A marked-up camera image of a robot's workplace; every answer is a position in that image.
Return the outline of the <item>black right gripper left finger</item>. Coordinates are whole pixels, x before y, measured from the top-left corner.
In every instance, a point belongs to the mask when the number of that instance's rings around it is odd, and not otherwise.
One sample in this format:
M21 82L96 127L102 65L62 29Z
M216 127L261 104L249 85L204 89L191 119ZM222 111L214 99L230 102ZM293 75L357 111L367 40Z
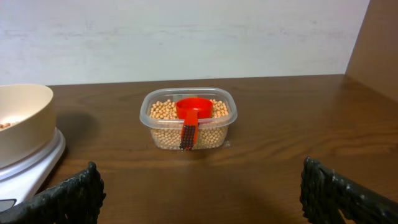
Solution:
M1 212L1 224L97 224L105 197L104 181L96 164L89 162L74 176Z

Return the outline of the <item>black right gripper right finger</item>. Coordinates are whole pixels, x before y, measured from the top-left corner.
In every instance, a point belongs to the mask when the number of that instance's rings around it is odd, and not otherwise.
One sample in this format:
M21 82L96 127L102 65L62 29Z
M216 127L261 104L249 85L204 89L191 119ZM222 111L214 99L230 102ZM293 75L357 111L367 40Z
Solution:
M309 223L397 223L397 203L307 157L301 173L303 217Z

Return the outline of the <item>red measuring scoop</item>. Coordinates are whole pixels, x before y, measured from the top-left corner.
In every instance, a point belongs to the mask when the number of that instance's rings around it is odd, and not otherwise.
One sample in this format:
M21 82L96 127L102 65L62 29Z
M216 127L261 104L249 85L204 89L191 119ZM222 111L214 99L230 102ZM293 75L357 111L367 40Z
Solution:
M185 98L176 103L178 119L183 120L180 149L190 151L197 142L198 120L212 116L213 103L205 98Z

